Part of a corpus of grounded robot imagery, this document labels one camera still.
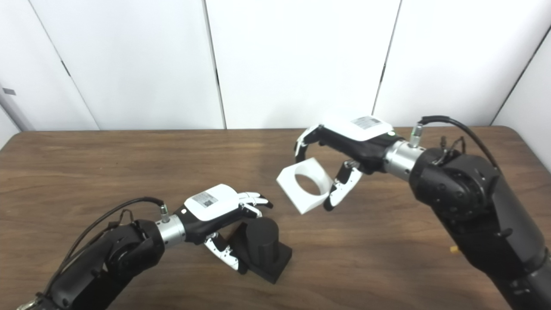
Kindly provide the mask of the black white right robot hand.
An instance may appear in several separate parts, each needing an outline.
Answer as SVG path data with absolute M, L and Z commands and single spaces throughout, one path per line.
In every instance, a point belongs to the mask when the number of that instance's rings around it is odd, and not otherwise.
M 356 186 L 363 175 L 384 173 L 387 151 L 402 137 L 392 125 L 367 115 L 359 118 L 333 118 L 306 129 L 294 145 L 295 162 L 305 161 L 311 144 L 328 146 L 346 156 L 334 177 L 329 194 L 323 203 L 326 211 L 332 211 Z

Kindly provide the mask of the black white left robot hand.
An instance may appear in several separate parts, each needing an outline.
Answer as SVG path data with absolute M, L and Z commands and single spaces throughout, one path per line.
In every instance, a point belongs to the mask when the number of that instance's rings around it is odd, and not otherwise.
M 187 198 L 175 215 L 183 226 L 184 242 L 205 245 L 226 265 L 245 274 L 248 267 L 219 231 L 239 220 L 262 217 L 260 206 L 273 208 L 272 202 L 258 192 L 238 193 L 219 184 Z

